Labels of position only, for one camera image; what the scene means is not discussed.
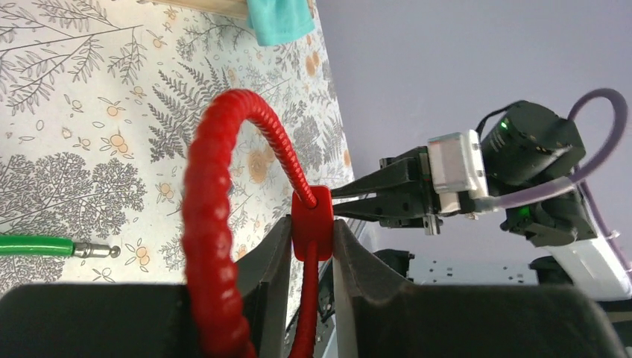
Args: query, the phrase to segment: green led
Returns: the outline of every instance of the green led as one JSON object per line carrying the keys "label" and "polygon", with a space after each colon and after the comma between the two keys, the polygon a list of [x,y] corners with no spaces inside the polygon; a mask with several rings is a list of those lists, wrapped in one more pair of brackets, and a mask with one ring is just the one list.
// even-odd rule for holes
{"label": "green led", "polygon": [[520,210],[518,210],[518,215],[528,218],[531,216],[531,211],[529,210],[529,207],[521,207]]}

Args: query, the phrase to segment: teal cloth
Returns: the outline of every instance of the teal cloth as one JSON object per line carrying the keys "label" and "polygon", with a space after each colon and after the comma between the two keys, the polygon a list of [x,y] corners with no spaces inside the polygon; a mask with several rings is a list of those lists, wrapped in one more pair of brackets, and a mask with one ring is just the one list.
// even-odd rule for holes
{"label": "teal cloth", "polygon": [[248,26],[260,46],[291,43],[315,28],[307,0],[247,0]]}

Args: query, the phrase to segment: gray wall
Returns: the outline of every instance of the gray wall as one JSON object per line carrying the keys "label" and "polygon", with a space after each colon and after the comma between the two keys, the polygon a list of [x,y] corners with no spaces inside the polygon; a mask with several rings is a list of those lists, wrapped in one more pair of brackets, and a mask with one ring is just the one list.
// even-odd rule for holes
{"label": "gray wall", "polygon": [[[474,128],[517,99],[563,116],[597,87],[616,88],[632,103],[629,0],[356,0],[319,1],[318,7],[356,176],[377,169],[381,157]],[[611,110],[599,101],[579,120],[592,155],[609,131]],[[630,255],[631,147],[626,138],[589,180]],[[379,246],[484,262],[543,254],[501,232],[503,217],[446,220],[440,236],[382,229]]]}

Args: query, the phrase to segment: floral tablecloth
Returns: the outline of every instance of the floral tablecloth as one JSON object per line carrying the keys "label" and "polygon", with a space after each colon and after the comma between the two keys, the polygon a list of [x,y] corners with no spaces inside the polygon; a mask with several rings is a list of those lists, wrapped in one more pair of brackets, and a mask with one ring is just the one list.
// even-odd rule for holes
{"label": "floral tablecloth", "polygon": [[[278,112],[311,183],[352,179],[320,25],[261,48],[245,22],[179,7],[0,1],[0,233],[122,249],[116,259],[0,257],[0,294],[57,280],[182,282],[187,146],[211,99],[233,87]],[[237,260],[288,212],[291,188],[251,124],[233,155]],[[288,315],[301,271],[294,262]]]}

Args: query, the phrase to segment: metal tip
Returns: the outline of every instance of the metal tip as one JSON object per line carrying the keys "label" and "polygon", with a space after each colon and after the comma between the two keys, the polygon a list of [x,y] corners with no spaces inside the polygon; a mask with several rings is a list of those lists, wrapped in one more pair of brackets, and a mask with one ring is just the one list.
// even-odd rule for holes
{"label": "metal tip", "polygon": [[121,254],[121,248],[119,246],[113,246],[110,249],[110,257],[112,257],[113,259],[115,259],[116,257],[119,257],[120,254]]}

